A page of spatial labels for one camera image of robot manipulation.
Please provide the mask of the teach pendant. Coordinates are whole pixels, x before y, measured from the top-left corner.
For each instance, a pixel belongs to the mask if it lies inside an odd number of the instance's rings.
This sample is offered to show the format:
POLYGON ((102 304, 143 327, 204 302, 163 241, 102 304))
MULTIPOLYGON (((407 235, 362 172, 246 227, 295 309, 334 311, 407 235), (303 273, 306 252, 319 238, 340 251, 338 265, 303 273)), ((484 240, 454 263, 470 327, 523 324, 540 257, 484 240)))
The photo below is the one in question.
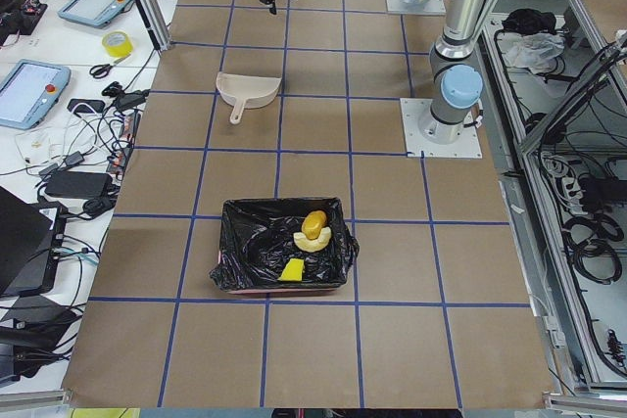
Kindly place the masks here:
POLYGON ((134 0, 71 0, 58 11, 58 17, 100 28, 121 14, 134 0))
POLYGON ((43 120, 70 82, 68 67, 22 59, 1 82, 1 125, 27 130, 43 120))

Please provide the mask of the black lined trash bin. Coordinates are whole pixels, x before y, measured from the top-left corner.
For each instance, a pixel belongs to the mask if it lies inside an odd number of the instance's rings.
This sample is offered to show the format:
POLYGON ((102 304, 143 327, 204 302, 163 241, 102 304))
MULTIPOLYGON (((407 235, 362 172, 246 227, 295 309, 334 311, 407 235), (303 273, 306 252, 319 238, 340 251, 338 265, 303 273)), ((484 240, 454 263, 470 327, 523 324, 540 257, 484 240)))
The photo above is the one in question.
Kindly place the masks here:
POLYGON ((347 282, 359 250, 338 198, 228 200, 222 207, 217 266, 210 277, 231 294, 332 290, 347 282), (293 234, 301 232, 314 210, 326 213, 332 238, 322 251, 307 253, 296 247, 293 234), (305 261, 303 281, 279 282, 292 257, 305 261))

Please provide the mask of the upper teach pendant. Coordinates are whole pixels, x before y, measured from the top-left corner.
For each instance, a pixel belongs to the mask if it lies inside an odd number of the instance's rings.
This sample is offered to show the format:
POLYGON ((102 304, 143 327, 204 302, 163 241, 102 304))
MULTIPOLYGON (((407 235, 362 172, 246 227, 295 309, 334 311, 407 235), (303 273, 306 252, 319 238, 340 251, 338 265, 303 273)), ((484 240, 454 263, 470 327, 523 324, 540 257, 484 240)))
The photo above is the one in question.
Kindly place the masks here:
POLYGON ((58 11, 58 17, 100 28, 121 14, 134 0, 71 0, 58 11))

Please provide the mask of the yellow sponge piece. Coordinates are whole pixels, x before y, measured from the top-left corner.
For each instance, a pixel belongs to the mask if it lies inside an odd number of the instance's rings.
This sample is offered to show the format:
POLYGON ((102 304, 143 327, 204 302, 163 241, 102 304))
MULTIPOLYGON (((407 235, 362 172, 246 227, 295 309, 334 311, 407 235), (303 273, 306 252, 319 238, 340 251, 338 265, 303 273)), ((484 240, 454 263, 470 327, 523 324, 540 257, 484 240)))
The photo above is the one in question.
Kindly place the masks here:
POLYGON ((301 258, 290 258, 283 268, 279 282, 302 282, 305 272, 305 261, 301 258))

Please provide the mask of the black handled scissors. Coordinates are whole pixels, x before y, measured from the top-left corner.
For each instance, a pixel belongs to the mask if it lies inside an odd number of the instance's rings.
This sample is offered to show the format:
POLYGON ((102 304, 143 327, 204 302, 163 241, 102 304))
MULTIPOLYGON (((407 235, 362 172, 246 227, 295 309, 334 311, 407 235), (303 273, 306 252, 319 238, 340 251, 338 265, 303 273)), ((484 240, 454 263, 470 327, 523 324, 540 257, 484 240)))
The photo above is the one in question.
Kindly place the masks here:
POLYGON ((128 55, 114 59, 111 63, 99 64, 92 66, 89 70, 89 75, 94 79, 102 79, 107 77, 111 70, 121 62, 125 61, 128 55))

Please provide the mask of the beige plastic dustpan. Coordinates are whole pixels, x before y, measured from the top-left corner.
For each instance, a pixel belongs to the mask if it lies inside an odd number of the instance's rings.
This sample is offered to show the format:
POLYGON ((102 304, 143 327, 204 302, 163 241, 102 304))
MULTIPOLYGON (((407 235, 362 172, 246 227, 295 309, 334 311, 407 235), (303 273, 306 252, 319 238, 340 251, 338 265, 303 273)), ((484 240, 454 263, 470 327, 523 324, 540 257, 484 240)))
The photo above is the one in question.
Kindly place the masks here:
POLYGON ((230 74, 220 71, 216 78, 216 88, 221 99, 233 110, 229 122, 239 124, 247 109, 257 109, 269 105, 280 88, 279 77, 230 74))

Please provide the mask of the yellow tape roll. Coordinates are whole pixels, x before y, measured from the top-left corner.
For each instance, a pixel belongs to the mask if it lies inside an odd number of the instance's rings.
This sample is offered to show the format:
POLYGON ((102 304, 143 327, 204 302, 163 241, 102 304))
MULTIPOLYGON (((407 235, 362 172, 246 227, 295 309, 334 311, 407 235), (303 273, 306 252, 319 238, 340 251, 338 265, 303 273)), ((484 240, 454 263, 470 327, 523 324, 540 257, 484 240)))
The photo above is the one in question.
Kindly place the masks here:
POLYGON ((129 36, 119 30, 107 33, 102 38, 101 44, 107 54, 113 58, 126 57, 133 51, 133 45, 129 36))

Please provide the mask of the lower teach pendant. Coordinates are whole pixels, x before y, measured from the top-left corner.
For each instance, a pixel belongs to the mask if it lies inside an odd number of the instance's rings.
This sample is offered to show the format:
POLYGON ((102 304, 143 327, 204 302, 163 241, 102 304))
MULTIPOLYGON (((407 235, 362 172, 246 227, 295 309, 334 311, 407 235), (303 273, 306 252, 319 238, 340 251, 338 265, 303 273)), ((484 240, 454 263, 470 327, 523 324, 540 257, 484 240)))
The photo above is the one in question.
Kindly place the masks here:
POLYGON ((1 125, 27 130, 43 120, 70 82, 68 67, 22 59, 1 82, 1 125))

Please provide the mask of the black power brick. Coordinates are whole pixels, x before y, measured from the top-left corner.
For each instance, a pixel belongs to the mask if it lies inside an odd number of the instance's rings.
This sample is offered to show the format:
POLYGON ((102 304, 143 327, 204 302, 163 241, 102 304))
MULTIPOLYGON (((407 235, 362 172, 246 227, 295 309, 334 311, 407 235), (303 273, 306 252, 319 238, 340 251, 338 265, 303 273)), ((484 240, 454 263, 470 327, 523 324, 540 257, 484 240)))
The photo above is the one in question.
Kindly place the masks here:
POLYGON ((108 173, 67 171, 53 174, 44 191, 51 197, 92 199, 105 196, 113 187, 108 173))

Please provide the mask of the black laptop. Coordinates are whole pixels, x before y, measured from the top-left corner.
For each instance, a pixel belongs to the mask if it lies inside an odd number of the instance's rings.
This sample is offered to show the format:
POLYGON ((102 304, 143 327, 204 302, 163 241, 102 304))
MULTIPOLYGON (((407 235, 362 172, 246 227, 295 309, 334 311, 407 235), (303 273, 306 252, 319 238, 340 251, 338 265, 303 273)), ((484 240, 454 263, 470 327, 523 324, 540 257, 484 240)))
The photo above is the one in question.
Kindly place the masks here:
POLYGON ((28 297, 55 284, 67 208, 58 202, 28 204, 1 190, 1 296, 28 297))

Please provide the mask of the orange yellow toy fruit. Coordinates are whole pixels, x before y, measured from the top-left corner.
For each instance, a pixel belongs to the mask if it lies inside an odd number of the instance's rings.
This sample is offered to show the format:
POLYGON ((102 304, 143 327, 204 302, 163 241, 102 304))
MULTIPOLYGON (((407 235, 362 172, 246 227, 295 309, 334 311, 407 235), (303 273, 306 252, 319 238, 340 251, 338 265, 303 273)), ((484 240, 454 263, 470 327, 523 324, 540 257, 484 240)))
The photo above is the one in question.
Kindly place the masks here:
POLYGON ((301 226, 301 232, 307 239, 315 240, 326 225, 326 213, 323 210, 314 210, 305 217, 301 226))

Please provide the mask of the white crumpled cloth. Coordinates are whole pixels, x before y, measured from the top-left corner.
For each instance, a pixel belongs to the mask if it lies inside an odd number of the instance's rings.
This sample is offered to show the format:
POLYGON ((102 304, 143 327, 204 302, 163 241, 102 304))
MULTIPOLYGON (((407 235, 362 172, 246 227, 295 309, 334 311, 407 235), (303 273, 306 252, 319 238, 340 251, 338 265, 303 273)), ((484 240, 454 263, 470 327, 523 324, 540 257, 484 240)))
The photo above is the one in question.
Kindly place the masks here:
POLYGON ((504 53, 509 68, 528 69, 532 73, 551 71, 564 51, 564 39, 556 34, 536 33, 516 38, 504 53))

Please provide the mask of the pale apple core toy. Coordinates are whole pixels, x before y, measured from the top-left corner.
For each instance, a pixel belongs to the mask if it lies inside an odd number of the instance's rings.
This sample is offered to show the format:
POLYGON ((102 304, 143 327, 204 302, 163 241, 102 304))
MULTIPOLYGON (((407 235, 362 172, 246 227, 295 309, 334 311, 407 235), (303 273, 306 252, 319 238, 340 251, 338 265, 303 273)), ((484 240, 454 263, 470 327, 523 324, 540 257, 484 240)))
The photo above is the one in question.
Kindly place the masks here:
POLYGON ((295 232, 293 241, 296 247, 307 253, 316 253, 325 249, 332 238, 332 231, 329 227, 323 227, 315 239, 309 239, 303 232, 295 232))

